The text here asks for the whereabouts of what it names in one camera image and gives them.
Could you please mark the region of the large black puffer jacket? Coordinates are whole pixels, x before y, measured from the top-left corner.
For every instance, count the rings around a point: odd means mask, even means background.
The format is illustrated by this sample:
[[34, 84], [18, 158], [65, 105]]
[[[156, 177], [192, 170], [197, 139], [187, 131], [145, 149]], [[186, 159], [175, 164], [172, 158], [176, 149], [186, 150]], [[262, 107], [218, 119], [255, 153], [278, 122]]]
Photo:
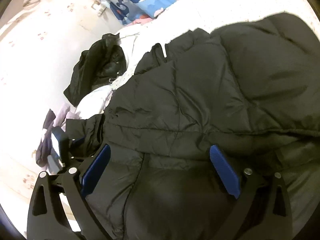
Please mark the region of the large black puffer jacket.
[[112, 239], [212, 239], [231, 213], [209, 157], [280, 173], [291, 239], [314, 239], [319, 209], [319, 40], [281, 13], [208, 33], [189, 31], [145, 53], [103, 114], [66, 122], [75, 150], [104, 144], [111, 160], [86, 199]]

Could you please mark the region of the purple and navy cloth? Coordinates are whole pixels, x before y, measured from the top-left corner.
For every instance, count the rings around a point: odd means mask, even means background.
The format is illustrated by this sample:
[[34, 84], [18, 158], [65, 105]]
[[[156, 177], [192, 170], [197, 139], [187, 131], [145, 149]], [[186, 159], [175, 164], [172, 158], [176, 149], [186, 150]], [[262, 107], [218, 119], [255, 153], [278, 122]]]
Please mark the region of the purple and navy cloth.
[[59, 115], [49, 109], [42, 126], [42, 137], [36, 150], [36, 164], [50, 174], [62, 172], [69, 164], [69, 138], [62, 127], [68, 108]]

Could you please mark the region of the small black jacket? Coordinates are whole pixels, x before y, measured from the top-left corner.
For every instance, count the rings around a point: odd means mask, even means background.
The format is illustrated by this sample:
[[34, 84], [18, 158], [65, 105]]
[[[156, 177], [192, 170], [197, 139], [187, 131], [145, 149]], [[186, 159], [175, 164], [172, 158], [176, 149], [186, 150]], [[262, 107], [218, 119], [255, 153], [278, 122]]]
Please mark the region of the small black jacket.
[[100, 40], [84, 50], [73, 68], [70, 84], [63, 92], [68, 101], [78, 106], [93, 90], [111, 84], [127, 70], [119, 34], [104, 34]]

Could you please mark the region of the white cherry print bedsheet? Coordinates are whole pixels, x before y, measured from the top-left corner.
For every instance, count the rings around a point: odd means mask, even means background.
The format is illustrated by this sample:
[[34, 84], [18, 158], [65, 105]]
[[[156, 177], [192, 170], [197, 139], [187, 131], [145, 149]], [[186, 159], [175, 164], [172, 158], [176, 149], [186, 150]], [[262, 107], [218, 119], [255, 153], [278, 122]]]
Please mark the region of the white cherry print bedsheet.
[[155, 20], [124, 27], [119, 35], [168, 41], [188, 30], [201, 28], [211, 32], [224, 25], [257, 21], [280, 12], [300, 17], [319, 35], [319, 19], [307, 0], [178, 0]]

